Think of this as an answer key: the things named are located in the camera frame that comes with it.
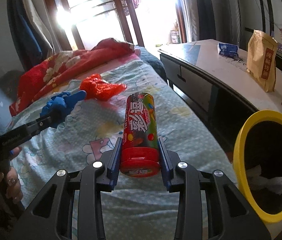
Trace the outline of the red candy tube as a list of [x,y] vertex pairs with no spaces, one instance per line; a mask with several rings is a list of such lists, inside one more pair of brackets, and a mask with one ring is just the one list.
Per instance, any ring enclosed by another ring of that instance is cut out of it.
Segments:
[[154,97],[136,92],[127,98],[120,171],[130,177],[151,177],[160,170]]

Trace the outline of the blue glove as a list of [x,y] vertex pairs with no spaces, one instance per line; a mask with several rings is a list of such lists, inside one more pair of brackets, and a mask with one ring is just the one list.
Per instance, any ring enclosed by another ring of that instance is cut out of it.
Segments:
[[66,117],[70,115],[75,105],[84,100],[86,92],[79,90],[78,92],[71,94],[70,92],[62,92],[56,96],[52,96],[51,99],[42,108],[40,117],[50,116],[51,122],[49,124],[52,128],[64,122]]

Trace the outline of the red plastic bag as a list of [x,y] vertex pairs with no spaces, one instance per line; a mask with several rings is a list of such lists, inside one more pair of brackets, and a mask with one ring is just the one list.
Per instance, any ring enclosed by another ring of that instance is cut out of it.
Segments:
[[85,91],[85,100],[97,99],[99,101],[107,101],[124,92],[127,89],[127,85],[123,83],[109,83],[97,73],[86,77],[81,82],[79,89]]

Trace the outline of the yellow rim trash bin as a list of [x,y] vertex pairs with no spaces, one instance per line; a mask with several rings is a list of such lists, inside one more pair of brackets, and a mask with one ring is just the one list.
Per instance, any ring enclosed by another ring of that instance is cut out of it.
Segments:
[[282,113],[262,110],[251,115],[239,131],[233,157],[241,193],[265,223],[278,223],[282,221],[282,194],[249,188],[245,171],[258,165],[263,177],[282,177]]

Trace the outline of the red floral quilt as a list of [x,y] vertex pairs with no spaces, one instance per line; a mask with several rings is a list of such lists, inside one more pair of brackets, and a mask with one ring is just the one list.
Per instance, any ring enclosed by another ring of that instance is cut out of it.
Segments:
[[112,60],[131,55],[134,44],[107,38],[91,50],[61,51],[25,72],[19,80],[12,116],[21,113],[55,87]]

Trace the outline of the light blue cartoon bedsheet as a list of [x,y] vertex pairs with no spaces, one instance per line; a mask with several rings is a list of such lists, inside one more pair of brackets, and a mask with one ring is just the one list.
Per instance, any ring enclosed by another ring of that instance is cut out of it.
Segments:
[[[127,89],[105,102],[78,102],[64,122],[24,143],[23,151],[13,160],[25,206],[58,169],[81,170],[112,150],[119,138],[139,146],[160,137],[168,150],[198,170],[220,169],[235,179],[216,139],[151,66],[133,60],[102,77],[110,83],[123,83]],[[141,135],[145,127],[141,121],[125,124],[127,98],[136,92],[153,96],[149,115],[157,122],[156,132]],[[121,174],[114,191],[103,193],[101,198],[107,239],[173,239],[179,195],[166,191],[160,175],[132,178]]]

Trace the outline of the white crumpled paper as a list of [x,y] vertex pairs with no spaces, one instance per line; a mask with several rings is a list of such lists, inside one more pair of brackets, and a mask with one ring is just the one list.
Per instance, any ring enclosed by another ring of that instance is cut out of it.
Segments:
[[262,169],[258,165],[245,171],[249,188],[253,191],[267,189],[272,193],[282,194],[282,177],[266,178],[261,175]]

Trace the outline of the blue tissue pack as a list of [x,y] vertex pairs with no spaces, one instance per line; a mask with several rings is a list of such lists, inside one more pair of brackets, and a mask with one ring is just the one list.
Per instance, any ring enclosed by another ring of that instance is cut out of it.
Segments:
[[218,42],[217,44],[218,54],[230,58],[238,58],[238,46],[234,44]]

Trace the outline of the brown paper bag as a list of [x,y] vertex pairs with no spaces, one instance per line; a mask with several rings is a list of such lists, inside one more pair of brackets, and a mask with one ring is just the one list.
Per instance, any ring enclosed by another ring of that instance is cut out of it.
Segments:
[[247,72],[266,93],[275,89],[277,47],[277,41],[260,30],[254,30],[248,42]]

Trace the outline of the dark curtain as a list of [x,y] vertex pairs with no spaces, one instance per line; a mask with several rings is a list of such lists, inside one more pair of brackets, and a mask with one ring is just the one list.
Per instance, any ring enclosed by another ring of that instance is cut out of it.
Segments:
[[212,0],[183,0],[183,12],[188,42],[216,38]]

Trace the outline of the grey standing air conditioner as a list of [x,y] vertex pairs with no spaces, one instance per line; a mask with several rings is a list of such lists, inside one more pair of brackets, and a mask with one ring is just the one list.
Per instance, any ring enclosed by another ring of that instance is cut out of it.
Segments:
[[239,45],[241,41],[241,13],[239,0],[211,0],[216,40]]

